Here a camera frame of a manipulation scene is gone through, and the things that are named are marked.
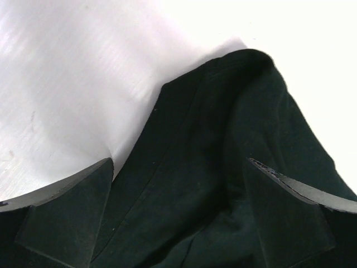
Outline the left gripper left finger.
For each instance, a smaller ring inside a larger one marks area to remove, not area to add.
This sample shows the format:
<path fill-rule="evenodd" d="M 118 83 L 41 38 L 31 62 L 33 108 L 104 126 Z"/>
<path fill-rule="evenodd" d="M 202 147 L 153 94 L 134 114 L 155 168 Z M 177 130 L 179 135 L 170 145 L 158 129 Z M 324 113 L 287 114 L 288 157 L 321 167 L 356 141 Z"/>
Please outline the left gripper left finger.
<path fill-rule="evenodd" d="M 1 267 L 89 267 L 114 173 L 110 158 L 1 201 Z"/>

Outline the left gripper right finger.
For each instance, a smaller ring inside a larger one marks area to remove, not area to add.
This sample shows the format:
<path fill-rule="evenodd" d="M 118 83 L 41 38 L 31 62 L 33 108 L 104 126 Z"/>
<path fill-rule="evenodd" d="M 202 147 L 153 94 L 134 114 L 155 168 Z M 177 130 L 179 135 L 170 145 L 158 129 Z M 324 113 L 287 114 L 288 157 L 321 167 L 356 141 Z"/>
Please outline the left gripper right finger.
<path fill-rule="evenodd" d="M 267 267 L 356 267 L 356 202 L 249 158 L 245 186 Z"/>

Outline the black daisy print t-shirt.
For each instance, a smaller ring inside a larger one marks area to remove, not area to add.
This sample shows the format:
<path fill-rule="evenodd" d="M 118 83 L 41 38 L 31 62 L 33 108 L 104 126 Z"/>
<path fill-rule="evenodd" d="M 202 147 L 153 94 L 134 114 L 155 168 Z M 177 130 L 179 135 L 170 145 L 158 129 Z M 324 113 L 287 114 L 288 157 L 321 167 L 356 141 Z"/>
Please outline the black daisy print t-shirt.
<path fill-rule="evenodd" d="M 267 267 L 249 158 L 356 200 L 273 60 L 235 51 L 162 87 L 112 184 L 91 267 Z"/>

